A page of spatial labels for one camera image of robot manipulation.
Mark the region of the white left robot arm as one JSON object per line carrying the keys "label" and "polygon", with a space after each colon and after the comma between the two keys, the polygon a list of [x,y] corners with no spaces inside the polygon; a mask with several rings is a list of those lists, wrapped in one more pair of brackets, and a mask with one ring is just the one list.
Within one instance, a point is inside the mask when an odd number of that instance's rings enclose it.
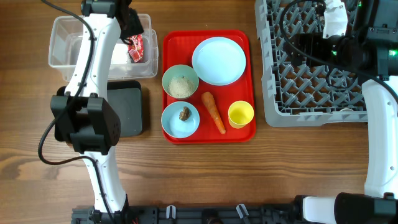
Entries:
{"label": "white left robot arm", "polygon": [[119,179],[116,145],[120,138],[119,116],[108,103],[108,76],[117,41],[143,33],[130,1],[83,1],[83,24],[78,60],[62,96],[53,96],[50,128],[73,146],[87,166],[95,192],[96,212],[110,218],[128,207]]}

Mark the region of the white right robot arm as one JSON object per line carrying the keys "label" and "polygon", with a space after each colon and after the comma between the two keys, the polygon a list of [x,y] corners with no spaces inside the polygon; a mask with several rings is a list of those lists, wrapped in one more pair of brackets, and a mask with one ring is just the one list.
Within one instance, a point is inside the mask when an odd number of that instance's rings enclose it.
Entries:
{"label": "white right robot arm", "polygon": [[319,1],[323,32],[285,35],[291,62],[326,65],[358,77],[366,104],[369,163],[363,194],[298,196],[296,220],[397,222],[397,2],[359,1],[352,29],[341,1]]}

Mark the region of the white tissue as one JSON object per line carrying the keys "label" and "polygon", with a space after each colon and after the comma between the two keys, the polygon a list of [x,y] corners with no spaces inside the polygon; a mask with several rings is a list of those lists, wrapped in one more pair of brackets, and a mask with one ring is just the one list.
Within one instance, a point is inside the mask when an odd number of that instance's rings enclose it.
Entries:
{"label": "white tissue", "polygon": [[113,50],[111,65],[124,65],[132,63],[128,52],[128,45],[116,44]]}

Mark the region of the green bowl with rice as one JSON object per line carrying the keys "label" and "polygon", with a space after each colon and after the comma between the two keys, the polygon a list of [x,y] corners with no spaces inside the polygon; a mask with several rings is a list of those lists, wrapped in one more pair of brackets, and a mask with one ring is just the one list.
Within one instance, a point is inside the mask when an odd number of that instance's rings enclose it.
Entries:
{"label": "green bowl with rice", "polygon": [[188,65],[174,65],[164,72],[162,86],[166,94],[172,98],[184,100],[198,89],[199,77]]}

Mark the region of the red snack wrapper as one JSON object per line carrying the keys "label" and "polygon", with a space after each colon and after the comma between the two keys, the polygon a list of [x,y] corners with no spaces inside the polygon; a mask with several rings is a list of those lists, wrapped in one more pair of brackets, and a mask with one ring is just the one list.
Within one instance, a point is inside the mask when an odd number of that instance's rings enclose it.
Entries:
{"label": "red snack wrapper", "polygon": [[144,42],[142,34],[134,35],[128,38],[128,55],[134,63],[141,62],[144,58]]}

